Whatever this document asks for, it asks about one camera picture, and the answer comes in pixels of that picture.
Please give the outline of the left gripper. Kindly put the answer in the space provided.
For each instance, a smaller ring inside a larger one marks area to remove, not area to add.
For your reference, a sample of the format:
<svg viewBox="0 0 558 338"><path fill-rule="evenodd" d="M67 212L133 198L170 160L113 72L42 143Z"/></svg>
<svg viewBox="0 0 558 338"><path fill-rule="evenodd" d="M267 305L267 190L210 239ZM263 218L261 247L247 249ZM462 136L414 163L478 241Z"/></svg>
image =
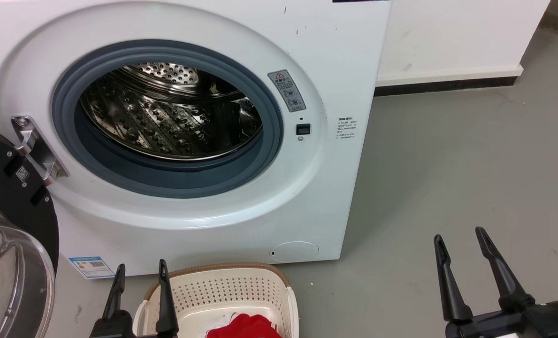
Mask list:
<svg viewBox="0 0 558 338"><path fill-rule="evenodd" d="M116 269L111 290L103 311L90 333L91 338L137 338L131 325L133 319L128 312L118 312L122 306L122 294L126 280L126 265L120 264ZM156 334L143 335L144 338L176 338L179 325L176 318L174 296L165 260L159 262L158 282L160 284L159 319Z"/></svg>

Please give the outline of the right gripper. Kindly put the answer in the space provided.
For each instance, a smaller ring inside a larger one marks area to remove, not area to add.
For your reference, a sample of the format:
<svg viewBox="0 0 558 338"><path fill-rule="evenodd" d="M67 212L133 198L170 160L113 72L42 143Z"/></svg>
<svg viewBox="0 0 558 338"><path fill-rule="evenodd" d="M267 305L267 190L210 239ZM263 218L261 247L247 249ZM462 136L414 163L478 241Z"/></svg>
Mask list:
<svg viewBox="0 0 558 338"><path fill-rule="evenodd" d="M435 235L435 255L447 338L558 338L558 301L535 305L521 286L487 231L475 229L480 249L489 261L503 311L473 317L453 272L451 257L441 235Z"/></svg>

